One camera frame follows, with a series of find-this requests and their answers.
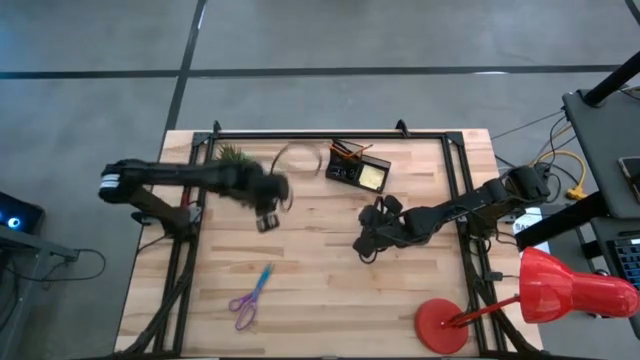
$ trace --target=red desk lamp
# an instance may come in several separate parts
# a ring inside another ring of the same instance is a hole
[[[467,342],[471,320],[514,302],[520,302],[525,322],[545,323],[570,310],[630,317],[640,308],[640,295],[625,280],[575,273],[553,256],[530,247],[524,250],[520,264],[519,295],[472,313],[464,313],[449,300],[429,300],[416,313],[416,334],[432,351],[452,354]]]

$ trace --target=purple scissors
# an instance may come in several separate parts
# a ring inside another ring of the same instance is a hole
[[[236,321],[236,330],[246,329],[256,317],[256,312],[258,311],[258,295],[260,295],[260,291],[262,291],[262,288],[267,282],[267,279],[269,279],[272,271],[273,265],[269,264],[265,266],[256,288],[247,295],[233,299],[229,302],[229,310],[240,312],[238,315],[238,321]]]

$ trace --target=gray floor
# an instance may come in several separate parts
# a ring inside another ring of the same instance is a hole
[[[196,2],[0,0],[0,72],[179,69]],[[622,0],[210,0],[192,68],[608,65],[640,49],[639,35]],[[214,120],[230,129],[388,128],[404,119],[412,128],[499,134],[559,110],[564,92],[606,75],[190,79],[177,128],[209,129]],[[113,348],[140,229],[130,209],[98,199],[98,176],[113,160],[157,157],[175,84],[0,80],[0,190],[46,209],[48,239],[109,260],[102,277],[43,296],[21,359]],[[528,163],[553,123],[500,138],[494,149]],[[576,142],[567,148],[580,151]],[[557,163],[579,174],[573,160]],[[585,190],[595,189],[589,176]],[[65,275],[96,266],[84,255]],[[640,342],[614,333],[631,334],[626,324],[611,324],[570,318],[544,326],[544,346],[636,359]]]

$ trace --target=keyboard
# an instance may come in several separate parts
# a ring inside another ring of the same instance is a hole
[[[607,242],[620,276],[640,290],[640,239]]]

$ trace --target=wooden table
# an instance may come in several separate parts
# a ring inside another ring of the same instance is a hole
[[[489,133],[462,130],[472,172],[479,186],[498,175]],[[161,161],[186,163],[193,131],[167,133]],[[243,140],[234,145],[268,169],[286,140]],[[322,145],[328,158],[327,141]],[[360,140],[373,143],[367,154],[392,162],[385,193],[405,207],[436,205],[450,199],[442,146],[434,140]],[[216,146],[229,141],[218,141]],[[438,356],[417,340],[413,315],[424,301],[449,299],[465,309],[468,294],[457,232],[445,225],[426,246],[391,248],[365,265],[351,248],[361,227],[360,210],[376,194],[313,176],[308,150],[289,153],[277,168],[286,171],[294,189],[292,210],[280,215],[281,226],[259,234],[253,211],[215,194],[207,196],[196,273],[185,330],[183,356]],[[461,179],[456,163],[458,179]],[[154,193],[179,204],[181,188],[156,186]],[[144,230],[141,245],[162,235],[159,227]],[[165,282],[171,241],[138,255],[127,296],[116,350],[126,348],[156,312]],[[495,271],[518,275],[517,249],[493,242],[489,254]],[[250,330],[234,328],[230,299],[252,290],[265,264],[274,273],[259,301]],[[495,285],[498,299],[518,292],[517,279]],[[518,305],[505,309],[525,338],[540,348],[536,325],[525,324]],[[484,321],[490,348],[493,333]],[[168,338],[172,339],[170,322]],[[456,355],[477,355],[473,330]]]

